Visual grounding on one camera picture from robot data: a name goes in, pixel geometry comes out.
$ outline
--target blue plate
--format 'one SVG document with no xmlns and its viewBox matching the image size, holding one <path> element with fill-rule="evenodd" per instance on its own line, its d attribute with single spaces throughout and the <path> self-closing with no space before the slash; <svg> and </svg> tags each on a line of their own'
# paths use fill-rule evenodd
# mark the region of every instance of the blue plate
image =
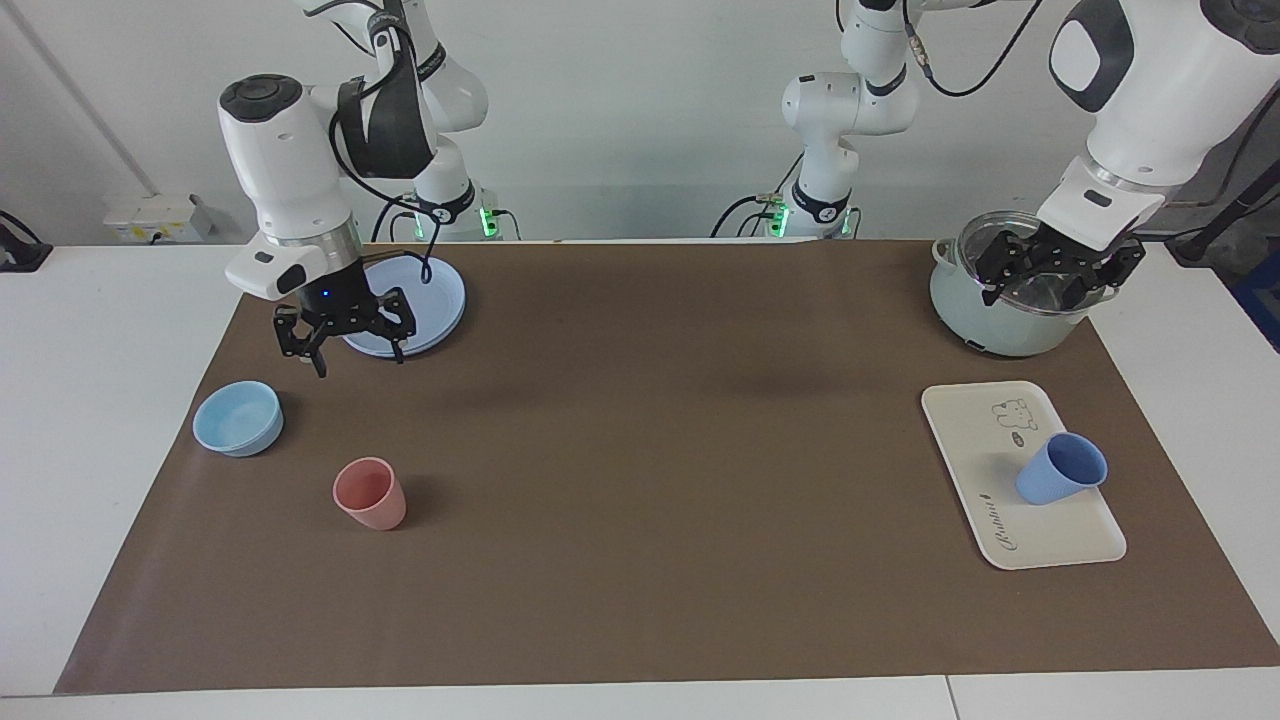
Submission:
<svg viewBox="0 0 1280 720">
<path fill-rule="evenodd" d="M 404 299 L 417 319 L 417 334 L 402 345 L 404 355 L 417 355 L 449 337 L 462 320 L 467 306 L 467 288 L 462 275 L 444 260 L 431 258 L 431 282 L 422 284 L 422 261 L 416 258 L 393 258 L 369 268 L 369 287 L 381 295 L 393 287 L 404 291 Z M 374 357 L 394 357 L 389 340 L 358 333 L 343 336 L 347 345 Z"/>
</svg>

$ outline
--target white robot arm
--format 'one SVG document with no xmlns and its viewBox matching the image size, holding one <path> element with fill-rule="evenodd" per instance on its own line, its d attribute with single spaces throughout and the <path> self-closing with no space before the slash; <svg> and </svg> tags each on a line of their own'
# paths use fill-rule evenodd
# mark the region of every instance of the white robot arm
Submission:
<svg viewBox="0 0 1280 720">
<path fill-rule="evenodd" d="M 1050 60 L 1097 123 L 1037 213 L 1041 231 L 980 259 L 988 304 L 1038 274 L 1074 275 L 1068 306 L 1128 279 L 1143 255 L 1130 232 L 1280 81 L 1280 0 L 1083 0 Z"/>
<path fill-rule="evenodd" d="M 915 120 L 920 90 L 908 73 L 911 45 L 902 3 L 913 24 L 924 13 L 988 5 L 993 0 L 850 0 L 841 53 L 852 73 L 803 76 L 787 86 L 782 114 L 804 140 L 800 177 L 787 190 L 787 236 L 835 234 L 858 173 L 849 136 L 895 135 Z"/>
<path fill-rule="evenodd" d="M 369 287 L 339 169 L 417 178 L 438 149 L 404 19 L 365 1 L 330 5 L 362 14 L 381 68 L 376 81 L 308 92 L 293 78 L 260 74 L 232 83 L 219 99 L 227 149 L 260 227 L 227 277 L 266 300 L 298 295 L 301 310 L 276 307 L 276 337 L 285 356 L 311 361 L 320 377 L 320 346 L 329 337 L 370 332 L 389 340 L 402 361 L 399 342 L 416 332 L 401 288 L 375 297 Z M 310 325 L 303 337 L 294 334 L 300 320 Z"/>
<path fill-rule="evenodd" d="M 293 1 L 302 8 L 305 15 L 329 19 L 352 38 L 370 37 L 369 18 L 379 10 L 378 5 L 366 0 Z M 383 0 L 383 8 L 403 19 L 404 29 L 415 46 L 415 72 L 426 102 L 426 117 L 433 126 L 433 160 L 416 176 L 376 168 L 357 168 L 357 172 L 366 177 L 411 178 L 417 201 L 431 215 L 422 218 L 422 222 L 436 224 L 440 240 L 497 238 L 499 229 L 492 213 L 497 197 L 471 179 L 457 143 L 438 135 L 479 127 L 489 113 L 489 96 L 476 76 L 449 58 L 431 27 L 422 0 Z M 367 42 L 357 40 L 357 44 L 369 49 Z M 384 55 L 376 47 L 372 50 L 385 73 Z M 312 95 L 321 106 L 333 109 L 332 88 L 317 87 L 312 90 Z M 383 129 L 383 137 L 397 137 L 393 128 Z M 353 158 L 353 161 L 360 160 L 361 158 Z"/>
</svg>

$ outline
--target light blue bowl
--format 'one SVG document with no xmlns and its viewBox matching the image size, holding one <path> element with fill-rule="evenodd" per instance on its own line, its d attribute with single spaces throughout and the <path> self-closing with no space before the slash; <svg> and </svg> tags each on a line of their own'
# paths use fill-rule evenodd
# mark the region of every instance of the light blue bowl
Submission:
<svg viewBox="0 0 1280 720">
<path fill-rule="evenodd" d="M 192 420 L 196 441 L 230 457 L 257 455 L 280 437 L 284 413 L 269 386 L 244 380 L 210 395 Z"/>
</svg>

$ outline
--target white table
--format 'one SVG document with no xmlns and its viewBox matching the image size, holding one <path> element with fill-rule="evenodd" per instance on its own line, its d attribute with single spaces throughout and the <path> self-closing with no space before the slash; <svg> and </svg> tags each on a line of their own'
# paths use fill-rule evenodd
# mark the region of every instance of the white table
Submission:
<svg viewBox="0 0 1280 720">
<path fill-rule="evenodd" d="M 236 250 L 59 249 L 35 275 L 0 275 L 0 694 L 52 691 L 236 307 L 221 277 Z M 1160 249 L 1094 323 L 1280 635 L 1280 356 L 1212 274 L 1183 270 Z M 1280 669 L 10 697 L 0 719 L 351 717 L 374 707 L 468 719 L 1272 720 Z"/>
</svg>

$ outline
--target wall socket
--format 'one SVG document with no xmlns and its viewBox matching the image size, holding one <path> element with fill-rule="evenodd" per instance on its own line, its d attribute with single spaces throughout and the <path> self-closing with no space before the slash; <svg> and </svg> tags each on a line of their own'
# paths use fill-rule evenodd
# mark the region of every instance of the wall socket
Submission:
<svg viewBox="0 0 1280 720">
<path fill-rule="evenodd" d="M 214 231 L 195 195 L 118 197 L 102 224 L 125 245 L 209 242 Z"/>
</svg>

